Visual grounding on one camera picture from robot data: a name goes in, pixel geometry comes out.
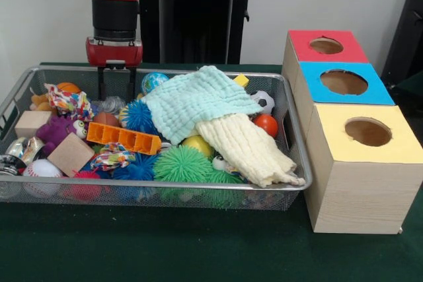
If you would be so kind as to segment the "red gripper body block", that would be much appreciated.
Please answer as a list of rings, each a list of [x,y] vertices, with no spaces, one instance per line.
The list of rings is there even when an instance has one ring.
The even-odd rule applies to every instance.
[[[88,62],[95,67],[123,64],[136,67],[143,57],[141,40],[113,42],[88,37],[85,42]]]

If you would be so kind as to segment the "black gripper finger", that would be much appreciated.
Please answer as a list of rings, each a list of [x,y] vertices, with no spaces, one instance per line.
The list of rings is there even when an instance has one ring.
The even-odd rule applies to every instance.
[[[136,67],[130,67],[130,81],[128,83],[128,101],[132,101],[135,98],[135,84],[136,84]]]
[[[104,100],[106,98],[106,88],[104,82],[104,70],[106,67],[98,67],[97,68],[97,76],[98,76],[98,99]]]

